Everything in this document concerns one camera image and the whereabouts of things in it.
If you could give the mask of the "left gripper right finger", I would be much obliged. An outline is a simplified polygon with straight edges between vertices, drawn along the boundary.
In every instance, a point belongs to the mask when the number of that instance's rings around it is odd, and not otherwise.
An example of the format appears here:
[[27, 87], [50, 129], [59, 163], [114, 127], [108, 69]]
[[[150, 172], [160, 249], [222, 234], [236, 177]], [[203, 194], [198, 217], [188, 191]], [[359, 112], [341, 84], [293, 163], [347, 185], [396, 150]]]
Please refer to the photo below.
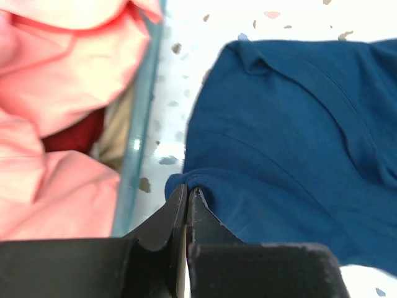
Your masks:
[[192, 297], [349, 295], [328, 248], [314, 243], [244, 243], [211, 212], [199, 188], [189, 197], [187, 263]]

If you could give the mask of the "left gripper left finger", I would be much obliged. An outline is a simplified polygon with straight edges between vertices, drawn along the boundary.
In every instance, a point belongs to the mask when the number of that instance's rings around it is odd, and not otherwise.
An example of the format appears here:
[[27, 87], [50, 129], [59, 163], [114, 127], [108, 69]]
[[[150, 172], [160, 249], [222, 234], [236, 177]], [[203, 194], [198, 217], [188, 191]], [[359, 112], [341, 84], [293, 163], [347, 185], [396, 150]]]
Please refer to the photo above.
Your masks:
[[120, 238], [1, 243], [1, 297], [183, 297], [188, 193]]

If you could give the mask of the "dark blue t shirt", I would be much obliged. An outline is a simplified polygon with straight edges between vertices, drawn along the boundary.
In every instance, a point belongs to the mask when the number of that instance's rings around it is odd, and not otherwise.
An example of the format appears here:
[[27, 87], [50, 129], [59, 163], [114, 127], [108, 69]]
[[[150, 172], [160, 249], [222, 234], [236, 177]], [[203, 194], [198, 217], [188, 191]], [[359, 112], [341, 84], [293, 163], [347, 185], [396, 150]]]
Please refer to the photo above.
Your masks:
[[396, 273], [396, 41], [235, 41], [201, 89], [184, 168], [247, 243], [321, 243]]

